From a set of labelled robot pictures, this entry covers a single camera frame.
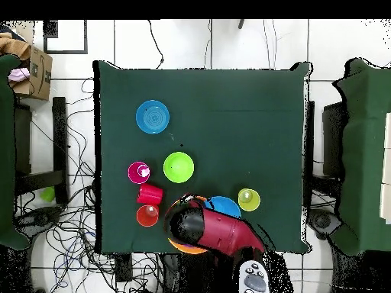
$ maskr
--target blue bowl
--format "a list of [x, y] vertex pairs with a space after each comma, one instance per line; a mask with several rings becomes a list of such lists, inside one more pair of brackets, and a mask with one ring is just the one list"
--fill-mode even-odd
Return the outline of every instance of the blue bowl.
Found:
[[222, 214], [227, 214], [228, 216], [240, 218], [241, 209], [236, 204], [235, 201], [226, 197], [212, 197], [204, 202], [205, 206], [208, 209], [216, 210]]
[[167, 107], [157, 100], [145, 101], [136, 112], [138, 127], [147, 134], [158, 134], [166, 129], [170, 121]]

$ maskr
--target cup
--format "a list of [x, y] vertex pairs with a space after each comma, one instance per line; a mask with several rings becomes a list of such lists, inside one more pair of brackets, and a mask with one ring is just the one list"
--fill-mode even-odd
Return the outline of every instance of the cup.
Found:
[[238, 203], [245, 211], [254, 211], [260, 205], [260, 195], [252, 188], [243, 188], [238, 194]]
[[143, 227], [155, 225], [159, 219], [159, 207], [152, 204], [145, 204], [137, 210], [136, 219]]
[[147, 183], [142, 183], [140, 185], [137, 197], [138, 203], [158, 205], [162, 201], [162, 198], [163, 189]]
[[144, 183], [150, 178], [150, 168], [143, 162], [134, 162], [128, 168], [128, 178], [136, 184]]

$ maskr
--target white tile floor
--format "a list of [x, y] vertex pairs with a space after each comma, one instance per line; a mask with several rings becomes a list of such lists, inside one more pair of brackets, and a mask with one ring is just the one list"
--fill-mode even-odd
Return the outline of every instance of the white tile floor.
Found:
[[[289, 69], [294, 63], [309, 61], [313, 64], [310, 82], [311, 100], [315, 101], [315, 160], [322, 161], [322, 109], [325, 105], [341, 100], [332, 81], [344, 75], [347, 60], [362, 56], [379, 66], [391, 65], [391, 40], [389, 27], [383, 21], [374, 20], [245, 20], [243, 29], [238, 29], [238, 19], [213, 20], [159, 20], [152, 21], [153, 33], [164, 55], [161, 69], [185, 69], [206, 67], [207, 69]], [[83, 21], [59, 21], [58, 38], [47, 40], [48, 50], [82, 50]], [[209, 28], [212, 29], [212, 41]], [[93, 76], [92, 61], [107, 60], [121, 68], [154, 69], [160, 63], [150, 25], [147, 21], [90, 21], [87, 23], [88, 54], [53, 54], [53, 70], [49, 102], [25, 100], [31, 106], [34, 122], [52, 137], [51, 100], [53, 96], [65, 96], [73, 103], [91, 94], [81, 91], [84, 79]], [[43, 22], [36, 21], [34, 45], [43, 49]], [[83, 90], [93, 90], [92, 80], [86, 81]], [[68, 114], [93, 109], [92, 99], [68, 105]], [[92, 112], [76, 114], [69, 120], [71, 127], [86, 138], [86, 151], [83, 159], [95, 169], [94, 127]], [[33, 172], [52, 169], [52, 146], [49, 140], [34, 126], [31, 126], [31, 163]], [[82, 143], [80, 135], [75, 134]], [[79, 148], [74, 138], [69, 137], [69, 154], [76, 160]], [[69, 160], [69, 180], [72, 183], [77, 170], [76, 164]], [[322, 174], [322, 165], [314, 164], [314, 172]], [[92, 179], [83, 177], [85, 184]], [[78, 177], [71, 186], [72, 192], [82, 188]], [[27, 201], [31, 195], [25, 195]], [[38, 198], [31, 203], [32, 208], [42, 205]], [[71, 206], [82, 205], [81, 196]], [[93, 216], [89, 224], [95, 224]], [[70, 233], [61, 233], [71, 237]], [[307, 228], [306, 239], [312, 251], [304, 256], [284, 253], [295, 293], [328, 293], [331, 284], [332, 261], [330, 246], [315, 237], [313, 230]], [[48, 234], [49, 243], [61, 250], [53, 233]], [[50, 290], [56, 284], [53, 263], [59, 254], [41, 234], [34, 245], [33, 279], [35, 286]], [[63, 263], [57, 258], [56, 266]], [[76, 287], [85, 278], [85, 270], [71, 271], [64, 281], [72, 282], [55, 293], [75, 293]], [[151, 279], [148, 285], [156, 286]], [[77, 293], [114, 293], [99, 273], [92, 273], [81, 285]]]

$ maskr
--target white controller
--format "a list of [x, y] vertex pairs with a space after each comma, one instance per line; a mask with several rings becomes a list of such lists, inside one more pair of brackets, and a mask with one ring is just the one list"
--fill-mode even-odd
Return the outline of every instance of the white controller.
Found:
[[239, 293], [270, 293], [269, 276], [262, 264], [246, 261], [239, 268]]

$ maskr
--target pink object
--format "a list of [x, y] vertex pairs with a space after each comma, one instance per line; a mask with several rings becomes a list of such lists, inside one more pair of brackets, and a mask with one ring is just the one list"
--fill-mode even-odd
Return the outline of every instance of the pink object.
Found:
[[28, 69], [23, 68], [23, 69], [13, 69], [8, 76], [8, 80], [10, 81], [16, 81], [20, 82], [23, 81], [24, 79], [27, 79], [30, 77], [30, 72], [28, 72]]
[[128, 178], [136, 184], [144, 183], [150, 178], [150, 168], [143, 162], [134, 162], [129, 166]]
[[137, 197], [138, 203], [158, 205], [162, 201], [162, 198], [163, 190], [161, 188], [157, 188], [156, 186], [147, 183], [140, 185]]

